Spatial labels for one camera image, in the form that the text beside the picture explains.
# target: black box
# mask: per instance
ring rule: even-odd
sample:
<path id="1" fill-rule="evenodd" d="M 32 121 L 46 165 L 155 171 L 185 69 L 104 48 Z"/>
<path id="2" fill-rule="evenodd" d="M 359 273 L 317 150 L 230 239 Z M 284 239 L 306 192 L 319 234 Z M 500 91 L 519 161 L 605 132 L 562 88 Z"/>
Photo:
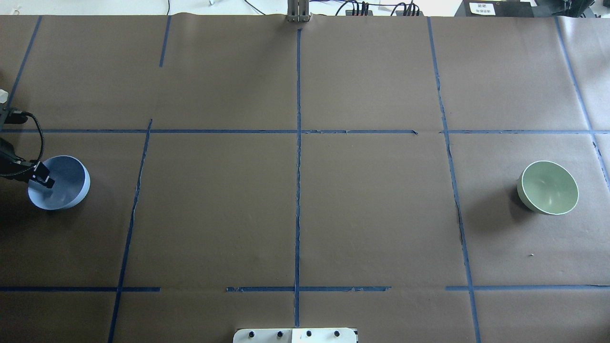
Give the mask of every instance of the black box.
<path id="1" fill-rule="evenodd" d="M 455 16 L 520 16 L 533 18 L 534 12 L 529 2 L 463 0 Z"/>

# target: label sticker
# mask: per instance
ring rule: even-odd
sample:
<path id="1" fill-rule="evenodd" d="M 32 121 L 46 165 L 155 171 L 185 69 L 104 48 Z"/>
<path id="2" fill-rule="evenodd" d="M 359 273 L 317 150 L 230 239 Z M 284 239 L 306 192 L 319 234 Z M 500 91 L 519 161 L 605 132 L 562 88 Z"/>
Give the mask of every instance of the label sticker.
<path id="1" fill-rule="evenodd" d="M 493 4 L 479 4 L 477 2 L 470 3 L 470 13 L 479 15 L 495 15 Z"/>

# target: white label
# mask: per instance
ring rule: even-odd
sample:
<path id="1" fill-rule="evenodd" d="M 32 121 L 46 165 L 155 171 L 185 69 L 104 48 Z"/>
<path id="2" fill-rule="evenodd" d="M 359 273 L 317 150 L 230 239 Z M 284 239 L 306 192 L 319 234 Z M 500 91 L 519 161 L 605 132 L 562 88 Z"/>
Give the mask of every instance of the white label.
<path id="1" fill-rule="evenodd" d="M 495 15 L 493 4 L 479 4 L 476 2 L 470 3 L 470 13 L 480 15 Z"/>

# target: green bowl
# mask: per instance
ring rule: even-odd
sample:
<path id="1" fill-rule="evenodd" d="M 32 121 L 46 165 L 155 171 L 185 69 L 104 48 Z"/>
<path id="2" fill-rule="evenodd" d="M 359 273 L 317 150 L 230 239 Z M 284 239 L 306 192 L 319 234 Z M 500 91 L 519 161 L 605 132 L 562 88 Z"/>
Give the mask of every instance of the green bowl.
<path id="1" fill-rule="evenodd" d="M 525 206 L 541 214 L 566 214 L 578 203 L 576 181 L 564 167 L 550 161 L 537 161 L 525 168 L 517 192 Z"/>

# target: bowl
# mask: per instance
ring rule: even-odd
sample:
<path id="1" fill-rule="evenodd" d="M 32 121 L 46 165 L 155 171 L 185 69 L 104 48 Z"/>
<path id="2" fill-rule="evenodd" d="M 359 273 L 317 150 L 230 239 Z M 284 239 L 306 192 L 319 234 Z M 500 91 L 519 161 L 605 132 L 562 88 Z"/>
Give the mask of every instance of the bowl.
<path id="1" fill-rule="evenodd" d="M 570 212 L 578 203 L 578 185 L 569 171 L 551 161 L 536 161 L 521 173 L 519 198 L 530 210 L 548 215 Z"/>
<path id="2" fill-rule="evenodd" d="M 36 207 L 46 210 L 69 209 L 80 203 L 91 184 L 85 166 L 72 156 L 55 156 L 43 162 L 49 168 L 49 177 L 55 180 L 53 188 L 30 180 L 27 194 Z"/>

